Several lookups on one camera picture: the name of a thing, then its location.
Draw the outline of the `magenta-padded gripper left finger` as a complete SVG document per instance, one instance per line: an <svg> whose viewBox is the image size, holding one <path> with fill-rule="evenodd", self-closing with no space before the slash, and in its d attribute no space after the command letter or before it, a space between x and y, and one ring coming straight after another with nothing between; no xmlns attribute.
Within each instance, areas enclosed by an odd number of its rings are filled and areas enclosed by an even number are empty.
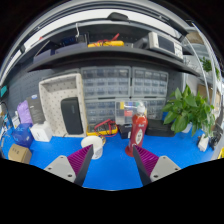
<svg viewBox="0 0 224 224"><path fill-rule="evenodd" d="M82 186L92 156L93 145L88 145L69 156L58 156L45 168L45 171Z"/></svg>

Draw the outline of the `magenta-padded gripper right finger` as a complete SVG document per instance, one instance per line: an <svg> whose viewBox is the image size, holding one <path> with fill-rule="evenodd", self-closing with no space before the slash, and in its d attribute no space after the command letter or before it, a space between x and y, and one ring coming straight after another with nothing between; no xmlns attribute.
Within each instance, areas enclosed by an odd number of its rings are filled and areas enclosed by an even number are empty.
<svg viewBox="0 0 224 224"><path fill-rule="evenodd" d="M133 146L133 156L143 185L148 185L180 170L180 167L169 157L165 155L158 157L137 145Z"/></svg>

